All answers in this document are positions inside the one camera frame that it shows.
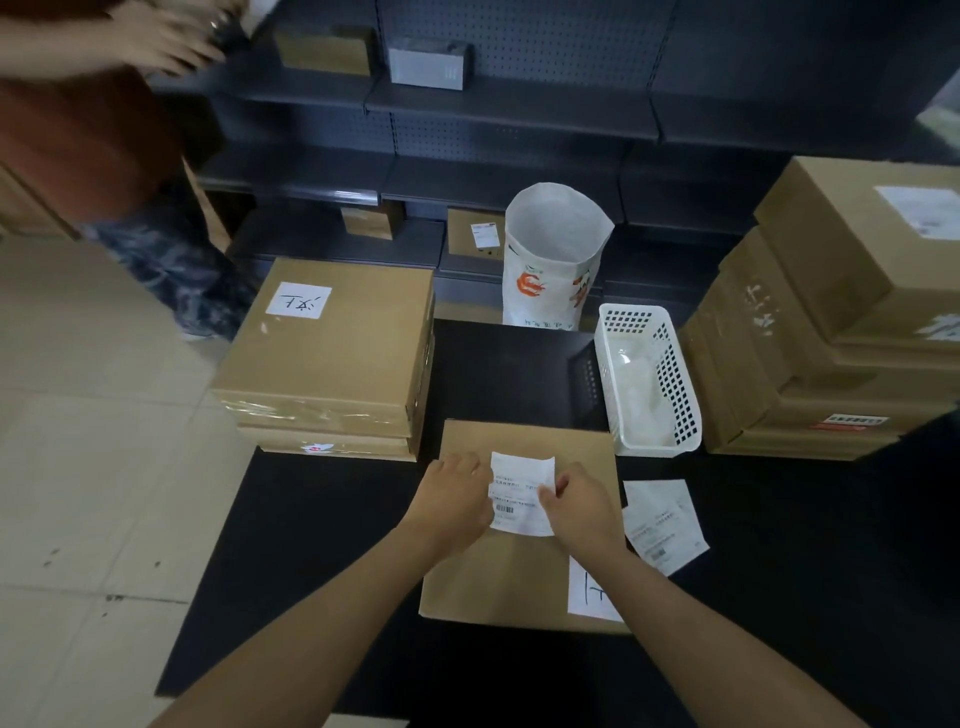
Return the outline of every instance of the black tabletop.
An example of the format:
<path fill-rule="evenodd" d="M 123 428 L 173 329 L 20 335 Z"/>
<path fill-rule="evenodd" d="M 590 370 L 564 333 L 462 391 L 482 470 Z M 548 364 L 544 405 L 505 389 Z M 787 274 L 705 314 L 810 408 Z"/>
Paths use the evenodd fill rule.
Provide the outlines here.
<path fill-rule="evenodd" d="M 592 335 L 438 320 L 419 463 L 258 450 L 160 679 L 178 695 L 399 521 L 444 419 L 605 429 Z M 857 463 L 618 458 L 684 478 L 710 551 L 674 575 L 873 726 L 960 724 L 960 442 L 943 419 Z M 629 637 L 397 609 L 336 706 L 414 725 L 689 726 Z"/>

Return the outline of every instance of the floor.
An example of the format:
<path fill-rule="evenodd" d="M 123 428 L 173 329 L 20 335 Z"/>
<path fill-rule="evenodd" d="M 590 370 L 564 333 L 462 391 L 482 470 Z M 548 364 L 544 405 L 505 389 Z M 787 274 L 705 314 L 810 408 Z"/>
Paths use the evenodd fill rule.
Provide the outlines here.
<path fill-rule="evenodd" d="M 156 681 L 253 450 L 206 392 L 226 348 L 182 343 L 92 244 L 0 242 L 5 728 L 140 728 L 167 705 Z"/>

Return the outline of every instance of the person in orange shirt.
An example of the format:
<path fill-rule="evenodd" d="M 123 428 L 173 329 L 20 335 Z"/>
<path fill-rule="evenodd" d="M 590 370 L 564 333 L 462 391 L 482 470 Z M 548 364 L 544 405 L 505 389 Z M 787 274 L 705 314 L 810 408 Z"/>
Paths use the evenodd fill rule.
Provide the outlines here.
<path fill-rule="evenodd" d="M 186 339 L 232 340 L 255 291 L 209 241 L 180 140 L 141 71 L 222 61 L 189 5 L 0 0 L 0 163 L 162 303 Z"/>

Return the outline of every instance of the flat cardboard box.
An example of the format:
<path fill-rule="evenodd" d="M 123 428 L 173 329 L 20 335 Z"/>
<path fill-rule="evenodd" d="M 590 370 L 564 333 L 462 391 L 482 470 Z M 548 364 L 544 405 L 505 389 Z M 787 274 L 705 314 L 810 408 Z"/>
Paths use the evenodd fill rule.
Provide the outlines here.
<path fill-rule="evenodd" d="M 304 32 L 274 31 L 280 60 L 288 68 L 370 76 L 375 67 L 373 28 L 338 25 Z"/>
<path fill-rule="evenodd" d="M 731 316 L 724 304 L 714 302 L 723 297 L 722 276 L 698 309 L 698 323 L 739 428 L 857 427 L 905 434 L 956 408 L 951 400 L 864 400 L 841 394 L 813 398 L 779 392 L 766 375 L 742 321 Z"/>
<path fill-rule="evenodd" d="M 440 456 L 472 450 L 557 458 L 557 473 L 580 461 L 599 479 L 620 510 L 619 481 L 609 432 L 447 420 Z M 617 538 L 623 522 L 616 520 Z M 517 536 L 490 529 L 464 553 L 451 556 L 423 579 L 420 614 L 470 624 L 626 634 L 620 622 L 571 615 L 566 610 L 569 555 L 555 537 Z"/>
<path fill-rule="evenodd" d="M 393 240 L 403 222 L 403 203 L 384 200 L 376 207 L 341 207 L 340 214 L 351 235 Z"/>
<path fill-rule="evenodd" d="M 829 342 L 960 355 L 958 191 L 956 167 L 797 157 L 755 216 Z"/>
<path fill-rule="evenodd" d="M 867 431 L 741 427 L 727 400 L 695 314 L 678 334 L 704 423 L 704 446 L 712 454 L 855 460 L 899 439 Z"/>
<path fill-rule="evenodd" d="M 330 288 L 320 317 L 267 313 L 282 283 Z M 277 258 L 210 390 L 239 425 L 410 437 L 432 322 L 432 270 Z"/>
<path fill-rule="evenodd" d="M 757 366 L 782 394 L 823 399 L 960 399 L 960 356 L 831 345 L 820 335 L 759 228 L 720 264 L 720 287 L 707 305 L 742 321 Z"/>
<path fill-rule="evenodd" d="M 489 212 L 477 209 L 459 209 L 450 207 L 446 211 L 446 244 L 451 255 L 472 255 L 503 260 L 503 245 L 507 239 L 504 231 L 503 212 Z M 500 239 L 498 248 L 478 248 L 473 236 L 473 225 L 496 226 L 496 235 Z"/>
<path fill-rule="evenodd" d="M 240 425 L 238 427 L 240 434 L 253 440 L 267 452 L 416 462 L 420 453 L 423 418 L 426 413 L 427 395 L 430 391 L 433 350 L 434 342 L 431 338 L 425 355 L 423 373 L 420 376 L 420 391 L 415 404 L 414 432 L 410 437 L 372 437 L 349 435 L 343 432 L 314 432 L 250 425 Z"/>

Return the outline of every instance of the white sticker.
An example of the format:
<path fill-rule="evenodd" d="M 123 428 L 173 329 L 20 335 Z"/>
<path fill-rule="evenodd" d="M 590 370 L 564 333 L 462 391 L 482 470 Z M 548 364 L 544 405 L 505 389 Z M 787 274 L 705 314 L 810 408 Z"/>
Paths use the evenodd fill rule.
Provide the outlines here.
<path fill-rule="evenodd" d="M 875 187 L 906 224 L 929 240 L 960 240 L 960 195 L 952 189 Z"/>
<path fill-rule="evenodd" d="M 273 313 L 276 316 L 319 319 L 332 290 L 322 285 L 284 281 L 274 293 L 270 305 L 267 306 L 267 313 Z"/>
<path fill-rule="evenodd" d="M 473 231 L 473 244 L 478 250 L 500 247 L 500 235 L 497 234 L 496 223 L 474 223 L 470 229 Z"/>
<path fill-rule="evenodd" d="M 709 550 L 683 480 L 624 481 L 623 529 L 637 555 L 669 576 Z"/>
<path fill-rule="evenodd" d="M 948 313 L 934 316 L 933 323 L 918 329 L 917 333 L 926 334 L 927 341 L 960 342 L 960 314 Z"/>
<path fill-rule="evenodd" d="M 571 615 L 623 621 L 610 597 L 580 564 L 570 557 L 570 579 L 567 584 L 566 610 Z"/>
<path fill-rule="evenodd" d="M 889 417 L 874 417 L 873 415 L 830 415 L 824 420 L 825 425 L 862 425 L 873 427 L 883 425 Z"/>
<path fill-rule="evenodd" d="M 553 536 L 537 487 L 545 485 L 556 491 L 554 459 L 534 460 L 495 452 L 491 455 L 493 501 L 491 528 L 521 536 Z"/>

